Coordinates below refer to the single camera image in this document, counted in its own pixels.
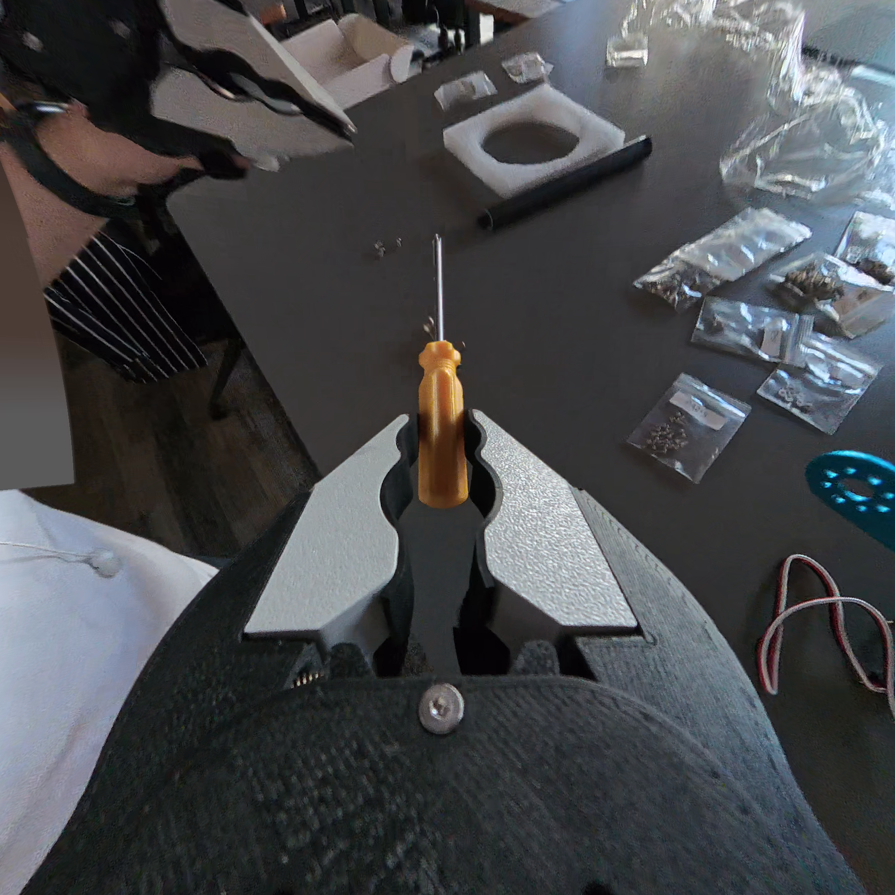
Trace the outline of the white foam block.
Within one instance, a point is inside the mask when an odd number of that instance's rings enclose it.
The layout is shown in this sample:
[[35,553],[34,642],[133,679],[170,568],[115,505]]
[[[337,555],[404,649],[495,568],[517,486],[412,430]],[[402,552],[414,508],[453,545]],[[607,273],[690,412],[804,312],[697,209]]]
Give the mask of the white foam block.
[[[544,124],[576,138],[571,152],[539,164],[498,161],[484,148],[494,133],[520,124]],[[620,150],[626,134],[543,83],[443,130],[445,149],[501,199],[517,196]]]

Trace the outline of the black white striped bag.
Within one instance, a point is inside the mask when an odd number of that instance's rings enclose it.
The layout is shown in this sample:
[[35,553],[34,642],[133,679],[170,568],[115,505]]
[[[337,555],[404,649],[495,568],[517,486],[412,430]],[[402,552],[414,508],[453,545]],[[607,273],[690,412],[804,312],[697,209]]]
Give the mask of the black white striped bag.
[[161,277],[130,223],[112,220],[44,289],[55,331],[124,380],[149,384],[207,359],[161,301]]

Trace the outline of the person's white shirt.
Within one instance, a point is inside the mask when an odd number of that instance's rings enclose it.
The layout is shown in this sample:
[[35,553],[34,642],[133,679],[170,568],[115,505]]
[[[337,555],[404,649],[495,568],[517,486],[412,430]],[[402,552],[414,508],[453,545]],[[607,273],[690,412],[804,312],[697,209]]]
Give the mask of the person's white shirt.
[[218,573],[139,536],[1,494],[1,539],[109,550],[114,578],[1,548],[1,891],[20,893],[80,801],[131,687]]

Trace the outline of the black handled screwdriver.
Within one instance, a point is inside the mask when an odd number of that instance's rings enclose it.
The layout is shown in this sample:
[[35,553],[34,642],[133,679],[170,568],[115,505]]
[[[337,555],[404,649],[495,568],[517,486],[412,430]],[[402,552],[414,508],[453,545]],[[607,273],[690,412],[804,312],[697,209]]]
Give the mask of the black handled screwdriver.
[[640,136],[602,158],[500,201],[483,211],[477,218],[477,225],[490,232],[515,225],[601,185],[610,178],[626,173],[642,164],[653,151],[652,137]]

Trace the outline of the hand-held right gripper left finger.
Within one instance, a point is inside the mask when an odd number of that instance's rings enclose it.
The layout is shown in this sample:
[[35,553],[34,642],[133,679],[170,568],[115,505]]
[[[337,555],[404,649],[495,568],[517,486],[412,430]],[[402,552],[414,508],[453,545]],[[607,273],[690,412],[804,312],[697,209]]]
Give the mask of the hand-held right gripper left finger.
[[399,415],[318,482],[244,632],[330,653],[352,643],[382,677],[404,664],[414,596],[398,531],[418,456],[414,418]]

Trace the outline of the dark grey desk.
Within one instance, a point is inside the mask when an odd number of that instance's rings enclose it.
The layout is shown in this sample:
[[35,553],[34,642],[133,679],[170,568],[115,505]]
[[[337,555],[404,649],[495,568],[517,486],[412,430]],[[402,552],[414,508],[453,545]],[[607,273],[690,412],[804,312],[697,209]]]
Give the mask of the dark grey desk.
[[[758,59],[711,32],[653,35],[646,68],[602,65],[620,16],[576,2],[357,106],[352,150],[244,181],[205,180],[171,214],[319,472],[416,407],[444,236],[446,329],[464,343],[467,406],[587,490],[708,611],[749,672],[789,553],[893,619],[893,553],[812,496],[827,450],[893,460],[893,324],[883,363],[825,436],[755,392],[766,371],[690,344],[693,314],[633,290],[680,245],[737,212],[722,152],[763,111]],[[483,70],[519,94],[506,57],[540,51],[552,83],[654,141],[642,165],[496,233],[492,196],[444,150],[436,87]],[[391,242],[402,237],[394,251]]]

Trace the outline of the blue toy robot arm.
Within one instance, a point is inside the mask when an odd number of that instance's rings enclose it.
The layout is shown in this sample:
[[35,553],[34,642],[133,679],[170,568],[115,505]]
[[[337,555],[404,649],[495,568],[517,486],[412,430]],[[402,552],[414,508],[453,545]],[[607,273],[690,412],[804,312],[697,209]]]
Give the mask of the blue toy robot arm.
[[894,551],[893,464],[859,451],[833,451],[807,465],[805,480],[825,506]]

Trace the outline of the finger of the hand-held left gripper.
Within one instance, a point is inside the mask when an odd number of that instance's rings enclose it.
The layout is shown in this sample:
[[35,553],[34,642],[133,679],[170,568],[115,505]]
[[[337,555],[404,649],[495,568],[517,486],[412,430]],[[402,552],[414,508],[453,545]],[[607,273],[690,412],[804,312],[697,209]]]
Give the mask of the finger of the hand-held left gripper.
[[228,140],[260,170],[277,172],[287,162],[346,150],[351,140],[304,115],[273,111],[255,99],[233,101],[191,73],[172,70],[152,89],[159,119]]
[[162,1],[171,44],[186,67],[224,97],[353,135],[338,103],[238,2]]

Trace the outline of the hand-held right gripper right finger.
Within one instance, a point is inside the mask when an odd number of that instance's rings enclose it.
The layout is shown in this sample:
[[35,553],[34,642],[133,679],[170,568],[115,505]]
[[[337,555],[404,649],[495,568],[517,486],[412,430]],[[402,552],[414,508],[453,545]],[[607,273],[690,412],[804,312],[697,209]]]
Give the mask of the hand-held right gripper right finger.
[[561,660],[584,638],[638,635],[638,619],[576,489],[479,410],[465,421],[469,496],[482,516],[455,653],[465,675],[509,673],[529,643]]

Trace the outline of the person's left hand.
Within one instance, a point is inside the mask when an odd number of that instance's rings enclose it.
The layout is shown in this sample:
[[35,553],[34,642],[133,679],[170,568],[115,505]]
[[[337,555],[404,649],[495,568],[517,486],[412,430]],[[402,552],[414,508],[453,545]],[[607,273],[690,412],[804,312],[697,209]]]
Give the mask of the person's left hand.
[[62,116],[64,158],[75,163],[74,177],[96,193],[133,195],[140,186],[162,185],[184,172],[202,172],[195,158],[172,158],[147,151],[118,134],[97,128],[84,109],[71,106]]

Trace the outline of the person's left forearm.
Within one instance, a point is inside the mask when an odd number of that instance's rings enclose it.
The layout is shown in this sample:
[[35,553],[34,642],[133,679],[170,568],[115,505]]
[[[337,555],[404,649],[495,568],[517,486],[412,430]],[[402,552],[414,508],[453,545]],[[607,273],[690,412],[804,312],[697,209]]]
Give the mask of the person's left forearm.
[[40,185],[15,190],[39,285],[51,285],[106,225],[66,205]]

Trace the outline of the orange handled screwdriver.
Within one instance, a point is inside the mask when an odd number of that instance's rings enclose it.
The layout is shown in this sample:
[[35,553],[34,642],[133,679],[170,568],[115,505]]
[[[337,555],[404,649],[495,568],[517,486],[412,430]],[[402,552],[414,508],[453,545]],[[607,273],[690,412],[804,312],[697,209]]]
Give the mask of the orange handled screwdriver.
[[430,340],[419,355],[418,497],[432,509],[453,509],[468,498],[464,447],[464,392],[458,371],[461,353],[445,337],[443,241],[432,242],[436,285]]

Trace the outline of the crumpled clear plastic wrap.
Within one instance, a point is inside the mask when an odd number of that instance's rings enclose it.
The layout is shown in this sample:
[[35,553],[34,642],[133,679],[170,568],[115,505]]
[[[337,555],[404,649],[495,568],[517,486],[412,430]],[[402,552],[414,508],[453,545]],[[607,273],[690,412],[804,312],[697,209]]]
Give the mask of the crumpled clear plastic wrap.
[[789,1],[640,1],[621,20],[618,37],[646,39],[657,28],[711,32],[781,69],[802,59],[806,11]]
[[725,185],[817,206],[893,207],[893,111],[811,58],[775,76],[768,109],[722,154]]

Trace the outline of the cluster of clear parts bags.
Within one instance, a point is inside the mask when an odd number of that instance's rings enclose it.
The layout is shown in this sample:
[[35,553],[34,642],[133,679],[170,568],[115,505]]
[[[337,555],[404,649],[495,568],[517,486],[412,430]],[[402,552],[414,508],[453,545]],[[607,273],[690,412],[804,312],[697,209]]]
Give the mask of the cluster of clear parts bags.
[[858,211],[834,253],[797,254],[771,271],[771,305],[718,295],[811,236],[769,208],[749,208],[634,286],[676,310],[698,306],[691,344],[769,365],[757,397],[834,434],[881,370],[854,342],[893,318],[893,219]]

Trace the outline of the orange white parts box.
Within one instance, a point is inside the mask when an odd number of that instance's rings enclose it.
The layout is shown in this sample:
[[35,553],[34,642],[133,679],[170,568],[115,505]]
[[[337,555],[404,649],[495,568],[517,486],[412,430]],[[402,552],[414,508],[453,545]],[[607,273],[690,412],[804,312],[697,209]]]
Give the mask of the orange white parts box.
[[360,14],[325,20],[282,45],[343,109],[404,83],[415,50]]

